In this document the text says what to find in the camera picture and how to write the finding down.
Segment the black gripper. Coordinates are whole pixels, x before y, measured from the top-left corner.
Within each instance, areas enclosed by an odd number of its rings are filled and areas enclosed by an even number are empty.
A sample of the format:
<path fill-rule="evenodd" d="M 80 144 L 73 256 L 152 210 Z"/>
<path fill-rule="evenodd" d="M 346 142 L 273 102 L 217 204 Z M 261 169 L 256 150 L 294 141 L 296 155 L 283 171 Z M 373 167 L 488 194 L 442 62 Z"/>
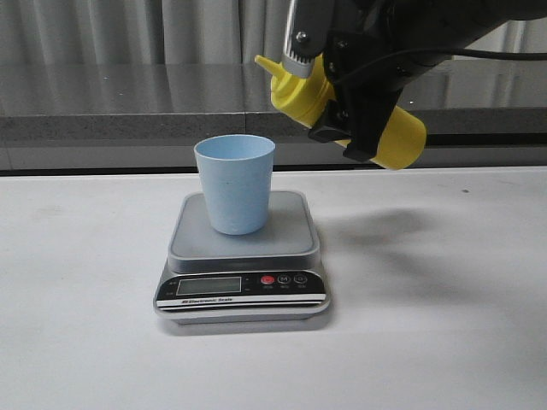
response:
<path fill-rule="evenodd" d="M 350 140 L 344 157 L 365 162 L 379 140 L 402 88 L 447 60 L 448 1 L 322 1 L 326 76 L 336 95 L 308 131 L 316 142 Z"/>

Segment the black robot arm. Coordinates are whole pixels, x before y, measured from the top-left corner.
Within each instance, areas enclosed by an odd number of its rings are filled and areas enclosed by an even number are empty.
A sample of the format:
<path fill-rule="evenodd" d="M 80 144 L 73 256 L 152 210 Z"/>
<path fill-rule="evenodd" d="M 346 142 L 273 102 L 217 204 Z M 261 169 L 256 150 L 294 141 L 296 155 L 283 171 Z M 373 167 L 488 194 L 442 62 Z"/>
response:
<path fill-rule="evenodd" d="M 321 53 L 335 98 L 309 137 L 343 143 L 351 160 L 408 167 L 426 146 L 426 127 L 397 107 L 403 88 L 452 56 L 544 59 L 468 46 L 507 21 L 545 16 L 544 1 L 334 2 Z"/>

